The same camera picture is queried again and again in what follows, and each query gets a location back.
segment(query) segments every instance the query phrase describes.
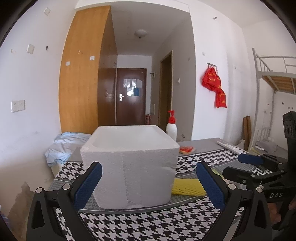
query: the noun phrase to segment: door handle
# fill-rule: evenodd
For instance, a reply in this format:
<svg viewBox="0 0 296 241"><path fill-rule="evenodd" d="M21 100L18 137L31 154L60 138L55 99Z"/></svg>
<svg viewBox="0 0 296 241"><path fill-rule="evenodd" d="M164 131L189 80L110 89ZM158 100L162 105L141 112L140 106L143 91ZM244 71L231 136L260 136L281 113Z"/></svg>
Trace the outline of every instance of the door handle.
<svg viewBox="0 0 296 241"><path fill-rule="evenodd" d="M122 97L124 97L122 94L119 94L119 101L122 102Z"/></svg>

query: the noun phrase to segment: door frame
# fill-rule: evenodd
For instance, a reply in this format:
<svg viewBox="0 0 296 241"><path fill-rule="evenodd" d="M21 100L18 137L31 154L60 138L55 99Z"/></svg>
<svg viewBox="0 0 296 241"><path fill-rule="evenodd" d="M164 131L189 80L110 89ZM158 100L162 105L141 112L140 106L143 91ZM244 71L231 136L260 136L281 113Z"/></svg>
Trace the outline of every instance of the door frame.
<svg viewBox="0 0 296 241"><path fill-rule="evenodd" d="M143 91L143 121L145 123L146 120L146 91L147 91L147 69L145 68L116 68L116 84L115 84L115 116L116 116L116 126L117 126L117 100L118 100L118 96L117 96L117 83L118 83L118 70L119 69L129 69L129 70L142 70L144 71L144 83L143 83L143 89L145 89L145 91Z"/></svg>
<svg viewBox="0 0 296 241"><path fill-rule="evenodd" d="M161 83L162 83L162 65L163 61L168 57L171 57L171 72L172 72L172 78L171 78L171 83L172 83L172 89L171 89L171 100L170 100L170 109L173 108L173 76L174 76L174 52L171 50L161 61L160 61L160 75L159 75L159 98L158 98L158 120L157 120L157 125L160 125L160 104L161 104Z"/></svg>

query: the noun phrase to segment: blue paper on door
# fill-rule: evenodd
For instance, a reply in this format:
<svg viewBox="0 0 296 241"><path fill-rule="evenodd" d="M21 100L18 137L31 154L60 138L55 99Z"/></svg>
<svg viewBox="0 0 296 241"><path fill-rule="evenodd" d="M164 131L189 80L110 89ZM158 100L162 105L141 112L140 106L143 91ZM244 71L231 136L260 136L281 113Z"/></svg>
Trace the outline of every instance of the blue paper on door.
<svg viewBox="0 0 296 241"><path fill-rule="evenodd" d="M133 89L133 95L134 96L140 96L140 89L139 88L134 88Z"/></svg>

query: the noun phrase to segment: doorway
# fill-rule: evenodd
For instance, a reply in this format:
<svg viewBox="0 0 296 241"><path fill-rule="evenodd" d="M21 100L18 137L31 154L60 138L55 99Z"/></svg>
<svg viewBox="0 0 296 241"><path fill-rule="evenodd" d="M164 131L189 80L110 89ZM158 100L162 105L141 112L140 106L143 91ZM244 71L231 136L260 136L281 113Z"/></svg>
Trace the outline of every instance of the doorway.
<svg viewBox="0 0 296 241"><path fill-rule="evenodd" d="M160 63L158 126L165 131L173 97L173 51Z"/></svg>
<svg viewBox="0 0 296 241"><path fill-rule="evenodd" d="M147 69L118 68L116 119L118 126L145 124Z"/></svg>

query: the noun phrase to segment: ceiling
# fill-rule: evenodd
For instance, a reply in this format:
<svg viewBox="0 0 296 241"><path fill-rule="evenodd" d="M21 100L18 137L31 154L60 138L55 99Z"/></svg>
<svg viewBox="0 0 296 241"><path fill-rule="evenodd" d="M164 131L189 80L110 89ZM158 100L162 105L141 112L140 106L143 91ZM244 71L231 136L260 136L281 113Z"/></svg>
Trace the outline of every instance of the ceiling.
<svg viewBox="0 0 296 241"><path fill-rule="evenodd" d="M277 16L260 0L199 1L218 10L242 28L261 21L277 18Z"/></svg>
<svg viewBox="0 0 296 241"><path fill-rule="evenodd" d="M163 5L143 2L113 2L112 19L119 55L153 56L173 29L190 14ZM148 32L139 39L138 29Z"/></svg>

